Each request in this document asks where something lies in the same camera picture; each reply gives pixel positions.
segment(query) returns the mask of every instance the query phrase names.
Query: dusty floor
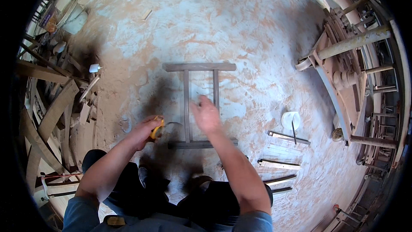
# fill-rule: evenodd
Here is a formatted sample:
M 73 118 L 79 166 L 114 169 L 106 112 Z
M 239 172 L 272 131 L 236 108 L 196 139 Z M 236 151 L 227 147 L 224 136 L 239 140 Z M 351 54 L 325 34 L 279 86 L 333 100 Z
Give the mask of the dusty floor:
M 62 9 L 69 0 L 59 0 Z M 103 66 L 97 83 L 97 147 L 108 151 L 143 117 L 160 113 L 183 123 L 183 74 L 167 73 L 163 63 L 229 62 L 234 72 L 220 73 L 220 113 L 227 134 L 264 180 L 296 173 L 259 167 L 261 158 L 300 164 L 297 179 L 278 188 L 274 230 L 310 231 L 332 206 L 346 209 L 364 176 L 355 163 L 359 148 L 332 142 L 335 114 L 315 70 L 298 72 L 295 61 L 307 54 L 320 34 L 322 7 L 316 0 L 79 0 L 89 13 L 83 29 L 70 40 L 81 57 L 98 55 Z M 153 12 L 146 21 L 141 16 Z M 212 98 L 212 73 L 192 72 L 189 95 Z M 297 145 L 271 138 L 265 131 L 290 134 L 281 126 L 285 111 L 298 111 Z M 192 139 L 204 136 L 191 116 Z M 183 130 L 177 131 L 183 138 Z M 227 180 L 213 149 L 167 150 L 148 146 L 135 154 L 172 180 L 168 196 L 179 202 L 193 173 Z M 100 208 L 103 217 L 109 213 Z

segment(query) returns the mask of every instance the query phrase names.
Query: white bucket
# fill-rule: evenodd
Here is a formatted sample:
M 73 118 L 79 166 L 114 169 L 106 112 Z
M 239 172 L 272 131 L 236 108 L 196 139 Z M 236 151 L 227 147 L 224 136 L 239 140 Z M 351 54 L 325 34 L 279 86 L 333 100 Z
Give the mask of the white bucket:
M 281 124 L 287 130 L 292 130 L 292 121 L 293 127 L 296 130 L 300 126 L 300 116 L 296 111 L 285 112 L 282 115 Z
M 70 0 L 61 12 L 61 18 L 57 24 L 58 28 L 62 28 L 65 31 L 76 34 L 87 21 L 88 14 L 83 10 L 83 7 L 77 2 L 77 0 Z

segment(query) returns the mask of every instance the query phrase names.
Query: person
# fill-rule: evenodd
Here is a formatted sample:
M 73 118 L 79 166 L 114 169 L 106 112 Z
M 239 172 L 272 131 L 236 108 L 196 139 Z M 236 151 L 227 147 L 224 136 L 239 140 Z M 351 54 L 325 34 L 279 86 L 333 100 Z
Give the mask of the person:
M 246 156 L 225 135 L 219 111 L 204 95 L 190 103 L 196 124 L 218 153 L 229 182 L 200 177 L 177 205 L 164 193 L 168 180 L 145 166 L 129 162 L 145 147 L 151 131 L 160 125 L 155 116 L 137 124 L 109 152 L 89 151 L 84 176 L 64 215 L 63 232 L 70 231 L 272 231 L 270 188 Z M 117 215 L 100 223 L 103 202 Z

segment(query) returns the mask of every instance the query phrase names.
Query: blue shirt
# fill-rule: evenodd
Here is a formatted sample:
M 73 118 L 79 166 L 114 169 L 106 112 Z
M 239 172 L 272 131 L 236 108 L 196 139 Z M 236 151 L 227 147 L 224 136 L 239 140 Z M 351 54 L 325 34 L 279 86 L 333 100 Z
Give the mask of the blue shirt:
M 195 232 L 206 230 L 188 219 L 167 214 L 153 214 L 150 218 L 140 220 L 136 217 L 122 216 L 126 225 L 113 228 L 107 223 L 100 223 L 96 208 L 92 202 L 83 197 L 69 200 L 63 220 L 63 232 L 72 231 L 178 231 Z M 219 231 L 234 232 L 271 232 L 272 217 L 264 212 L 256 211 L 239 216 L 234 227 L 223 226 Z

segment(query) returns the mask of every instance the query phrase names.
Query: hand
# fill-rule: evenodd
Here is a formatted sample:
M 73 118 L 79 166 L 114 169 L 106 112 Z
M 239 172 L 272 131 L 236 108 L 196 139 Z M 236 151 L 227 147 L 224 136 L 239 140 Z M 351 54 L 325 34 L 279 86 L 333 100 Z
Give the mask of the hand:
M 221 132 L 223 127 L 220 122 L 218 109 L 205 95 L 200 95 L 199 101 L 199 105 L 196 105 L 194 102 L 190 103 L 190 109 L 192 110 L 197 126 L 206 136 L 215 132 Z
M 134 147 L 136 147 L 136 151 L 141 151 L 146 143 L 149 141 L 149 135 L 152 130 L 160 126 L 162 123 L 163 116 L 160 115 L 153 115 L 146 117 L 143 121 L 138 123 L 133 129 L 127 134 L 124 140 L 131 143 Z

